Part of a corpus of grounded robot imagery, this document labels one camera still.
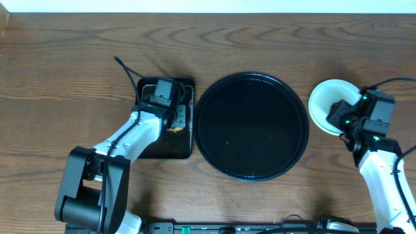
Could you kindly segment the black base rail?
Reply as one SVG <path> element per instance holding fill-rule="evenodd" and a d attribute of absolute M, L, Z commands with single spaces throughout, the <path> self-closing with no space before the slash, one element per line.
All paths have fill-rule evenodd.
<path fill-rule="evenodd" d="M 284 228 L 312 228 L 312 224 L 305 223 L 286 223 L 283 225 Z M 142 234 L 219 234 L 219 233 L 258 233 L 274 228 L 280 228 L 280 225 L 242 225 L 242 224 L 173 224 L 170 222 L 154 222 L 144 224 L 138 233 Z M 357 225 L 359 233 L 375 234 L 375 224 L 363 224 Z M 73 233 L 94 233 L 87 229 L 75 227 L 74 225 L 66 224 L 65 234 Z"/>

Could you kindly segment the light blue plate top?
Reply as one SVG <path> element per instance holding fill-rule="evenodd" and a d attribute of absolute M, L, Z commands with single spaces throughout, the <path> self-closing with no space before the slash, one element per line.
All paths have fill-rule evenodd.
<path fill-rule="evenodd" d="M 309 115 L 324 132 L 340 135 L 341 130 L 326 120 L 331 106 L 342 99 L 353 105 L 360 98 L 359 89 L 353 84 L 340 79 L 330 79 L 318 84 L 312 91 L 308 102 Z"/>

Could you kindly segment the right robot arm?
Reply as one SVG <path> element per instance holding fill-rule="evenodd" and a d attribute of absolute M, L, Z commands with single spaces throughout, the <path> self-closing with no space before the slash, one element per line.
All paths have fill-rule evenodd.
<path fill-rule="evenodd" d="M 340 100 L 327 121 L 342 133 L 369 190 L 378 233 L 415 233 L 415 200 L 404 175 L 404 154 L 387 138 L 394 101 L 361 99 L 355 105 Z"/>

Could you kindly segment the green orange sponge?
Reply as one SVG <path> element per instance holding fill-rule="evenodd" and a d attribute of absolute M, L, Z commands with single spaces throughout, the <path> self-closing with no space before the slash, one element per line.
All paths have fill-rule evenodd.
<path fill-rule="evenodd" d="M 184 130 L 182 127 L 175 127 L 175 128 L 170 128 L 168 131 L 176 133 L 182 130 Z"/>

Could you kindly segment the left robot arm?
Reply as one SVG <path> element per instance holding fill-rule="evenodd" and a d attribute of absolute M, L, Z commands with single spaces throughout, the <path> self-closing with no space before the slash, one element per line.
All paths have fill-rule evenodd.
<path fill-rule="evenodd" d="M 142 219 L 127 210 L 131 165 L 162 132 L 185 126 L 186 106 L 135 109 L 112 136 L 68 155 L 55 219 L 92 233 L 139 233 Z"/>

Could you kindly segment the black rectangular tray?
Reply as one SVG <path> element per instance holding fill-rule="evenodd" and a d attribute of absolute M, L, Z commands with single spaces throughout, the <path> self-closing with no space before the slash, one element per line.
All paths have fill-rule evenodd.
<path fill-rule="evenodd" d="M 150 96 L 154 94 L 157 81 L 162 77 L 143 78 L 138 81 L 137 88 L 142 101 L 142 108 L 148 110 L 149 106 L 156 107 L 160 112 L 164 108 L 150 102 Z M 162 128 L 159 138 L 151 143 L 140 154 L 141 159 L 186 159 L 192 154 L 192 126 L 194 111 L 194 81 L 192 79 L 174 79 L 185 85 L 185 99 L 179 105 L 186 108 L 186 126 L 179 132 L 169 132 L 165 128 L 165 114 L 162 117 Z"/>

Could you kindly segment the black round tray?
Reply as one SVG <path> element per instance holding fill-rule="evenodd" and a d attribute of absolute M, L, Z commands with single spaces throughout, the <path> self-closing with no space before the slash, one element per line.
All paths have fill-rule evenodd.
<path fill-rule="evenodd" d="M 296 92 L 271 75 L 243 72 L 213 83 L 194 109 L 193 132 L 204 159 L 240 181 L 288 172 L 309 139 L 309 120 Z"/>

